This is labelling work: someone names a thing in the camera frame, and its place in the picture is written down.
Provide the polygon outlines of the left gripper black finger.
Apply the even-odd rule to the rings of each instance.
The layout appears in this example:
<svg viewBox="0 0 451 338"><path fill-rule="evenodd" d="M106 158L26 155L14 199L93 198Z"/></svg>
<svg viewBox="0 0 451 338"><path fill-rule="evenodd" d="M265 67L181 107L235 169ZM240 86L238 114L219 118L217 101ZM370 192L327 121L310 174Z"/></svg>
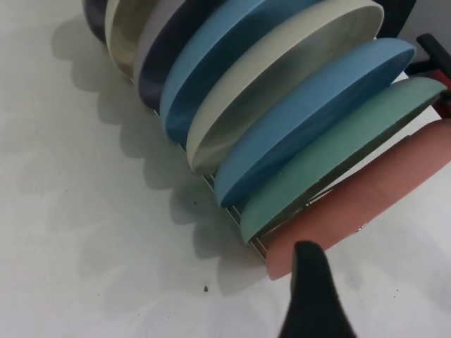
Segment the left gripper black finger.
<svg viewBox="0 0 451 338"><path fill-rule="evenodd" d="M291 300L280 337L355 337L340 302L328 259L314 242L294 247Z"/></svg>

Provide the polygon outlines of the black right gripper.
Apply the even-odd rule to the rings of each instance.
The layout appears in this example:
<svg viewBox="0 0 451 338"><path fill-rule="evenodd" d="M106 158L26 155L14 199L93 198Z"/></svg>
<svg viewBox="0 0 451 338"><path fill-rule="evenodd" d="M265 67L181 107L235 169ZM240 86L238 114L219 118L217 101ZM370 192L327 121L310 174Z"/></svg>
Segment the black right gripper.
<svg viewBox="0 0 451 338"><path fill-rule="evenodd" d="M384 10L381 37L396 38L415 4L416 0L381 0ZM425 73L438 69L450 78L450 54L441 43L431 33L422 34L416 40L429 56L428 60L419 63L419 72Z"/></svg>

